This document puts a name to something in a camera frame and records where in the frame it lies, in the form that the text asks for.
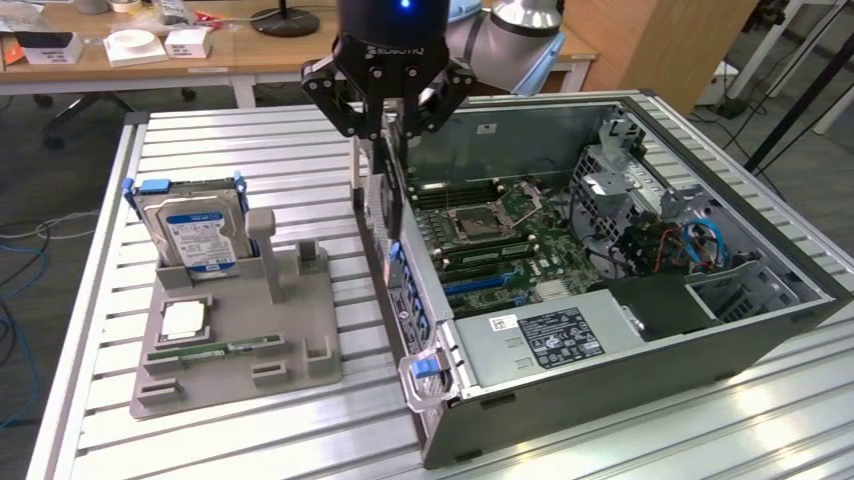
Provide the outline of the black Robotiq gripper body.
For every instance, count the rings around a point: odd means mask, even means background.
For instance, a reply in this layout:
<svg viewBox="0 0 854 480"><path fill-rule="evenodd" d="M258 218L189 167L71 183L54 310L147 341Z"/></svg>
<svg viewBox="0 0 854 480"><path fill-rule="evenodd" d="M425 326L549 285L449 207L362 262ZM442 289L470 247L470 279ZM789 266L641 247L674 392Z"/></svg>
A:
<svg viewBox="0 0 854 480"><path fill-rule="evenodd" d="M339 1L334 64L367 99L409 98L450 62L447 1Z"/></svg>

